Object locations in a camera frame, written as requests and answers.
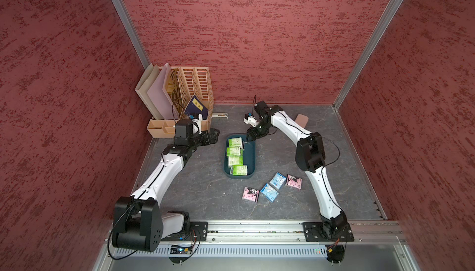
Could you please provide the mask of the teal storage box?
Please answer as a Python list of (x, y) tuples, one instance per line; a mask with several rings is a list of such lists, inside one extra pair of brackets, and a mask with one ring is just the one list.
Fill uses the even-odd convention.
[[(232, 172), (232, 165), (230, 165), (227, 148), (230, 147), (231, 139), (241, 139), (242, 142), (242, 164), (247, 167), (246, 175), (234, 175)], [(223, 173), (231, 179), (248, 179), (253, 176), (256, 170), (256, 142), (247, 142), (245, 134), (232, 134), (225, 140), (225, 150), (223, 158)]]

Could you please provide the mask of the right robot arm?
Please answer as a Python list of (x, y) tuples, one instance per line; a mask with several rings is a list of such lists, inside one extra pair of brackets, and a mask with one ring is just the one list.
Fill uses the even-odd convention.
[(254, 104), (253, 111), (245, 115), (244, 122), (251, 126), (246, 132), (247, 141), (269, 135), (272, 127), (290, 138), (296, 146), (296, 164), (308, 176), (319, 203), (321, 235), (329, 241), (337, 241), (346, 234), (349, 223), (336, 201), (327, 176), (324, 138), (320, 133), (306, 130), (280, 106), (269, 106), (264, 101)]

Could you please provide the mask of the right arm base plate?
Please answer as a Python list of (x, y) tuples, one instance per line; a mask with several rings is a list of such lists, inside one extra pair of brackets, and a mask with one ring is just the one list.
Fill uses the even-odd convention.
[(337, 240), (340, 242), (355, 241), (348, 224), (335, 228), (322, 222), (303, 222), (302, 226), (307, 242), (334, 243)]

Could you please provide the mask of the pink tissue pack bottom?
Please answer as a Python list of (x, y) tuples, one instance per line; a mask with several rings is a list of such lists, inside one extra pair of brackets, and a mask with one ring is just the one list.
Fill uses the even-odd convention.
[(245, 201), (258, 203), (259, 194), (260, 194), (260, 191), (258, 189), (245, 187), (242, 194), (242, 199)]

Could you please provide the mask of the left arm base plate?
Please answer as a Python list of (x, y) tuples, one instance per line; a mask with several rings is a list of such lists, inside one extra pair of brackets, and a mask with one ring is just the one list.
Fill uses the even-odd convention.
[(207, 240), (208, 229), (208, 222), (191, 222), (188, 231), (185, 231), (183, 233), (174, 233), (169, 236), (163, 237), (162, 241), (203, 242)]

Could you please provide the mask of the blue tissue pack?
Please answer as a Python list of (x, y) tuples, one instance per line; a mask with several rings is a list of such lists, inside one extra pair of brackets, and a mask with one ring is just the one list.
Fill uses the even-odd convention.
[(274, 188), (276, 189), (277, 191), (279, 191), (281, 189), (281, 187), (286, 183), (287, 181), (287, 177), (285, 177), (284, 175), (282, 175), (281, 173), (277, 172), (273, 178), (269, 181), (269, 184)]
[(279, 192), (270, 184), (266, 183), (261, 189), (261, 194), (273, 203), (279, 195)]

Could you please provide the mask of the green tissue pack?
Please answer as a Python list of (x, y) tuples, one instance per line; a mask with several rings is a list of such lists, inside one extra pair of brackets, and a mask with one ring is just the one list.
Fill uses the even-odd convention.
[(244, 165), (244, 157), (243, 156), (229, 156), (228, 166), (232, 167), (235, 165)]
[(243, 147), (243, 141), (241, 137), (233, 137), (228, 139), (228, 147)]
[(248, 176), (247, 165), (234, 165), (231, 167), (232, 176)]
[(227, 147), (226, 148), (226, 156), (227, 157), (235, 157), (235, 156), (242, 156), (243, 150), (240, 147)]

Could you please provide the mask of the blue tissue pack bottom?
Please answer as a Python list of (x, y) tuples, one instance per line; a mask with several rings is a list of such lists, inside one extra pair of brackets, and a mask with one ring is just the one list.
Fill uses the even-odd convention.
[(273, 203), (279, 195), (279, 192), (270, 184), (266, 183), (261, 189), (261, 194)]

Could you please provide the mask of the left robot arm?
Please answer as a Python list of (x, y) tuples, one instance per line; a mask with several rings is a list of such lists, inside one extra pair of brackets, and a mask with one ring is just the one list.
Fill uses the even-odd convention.
[(119, 198), (115, 204), (109, 237), (114, 248), (152, 252), (163, 238), (190, 235), (189, 214), (163, 214), (160, 204), (193, 153), (199, 147), (216, 144), (219, 136), (218, 129), (202, 130), (197, 120), (183, 119), (176, 123), (173, 143), (161, 153), (157, 168), (137, 190)]

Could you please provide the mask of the pink tissue pack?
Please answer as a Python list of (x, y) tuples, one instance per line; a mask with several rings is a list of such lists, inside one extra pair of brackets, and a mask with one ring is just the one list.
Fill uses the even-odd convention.
[(303, 180), (293, 175), (287, 175), (286, 185), (301, 190)]
[(242, 199), (245, 201), (258, 203), (259, 194), (260, 194), (260, 191), (258, 189), (245, 187), (242, 194)]

